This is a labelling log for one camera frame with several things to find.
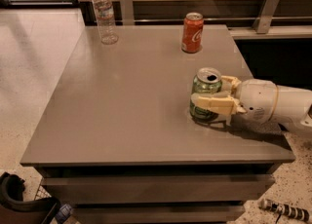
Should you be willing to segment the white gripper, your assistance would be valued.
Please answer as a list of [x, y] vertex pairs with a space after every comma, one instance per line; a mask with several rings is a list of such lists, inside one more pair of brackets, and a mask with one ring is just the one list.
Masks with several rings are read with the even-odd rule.
[[227, 75], [221, 76], [221, 82], [221, 90], [229, 93], [193, 93], [190, 96], [190, 115], [195, 122], [228, 123], [237, 114], [245, 121], [261, 124], [270, 119], [278, 97], [273, 82], [257, 79], [242, 82]]

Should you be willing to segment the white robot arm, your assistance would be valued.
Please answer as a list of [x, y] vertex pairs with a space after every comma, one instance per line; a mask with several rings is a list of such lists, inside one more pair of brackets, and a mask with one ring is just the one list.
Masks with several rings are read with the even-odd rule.
[[312, 92], [276, 85], [271, 81], [222, 76], [218, 93], [193, 93], [191, 102], [223, 116], [238, 115], [246, 122], [270, 121], [297, 134], [311, 133]]

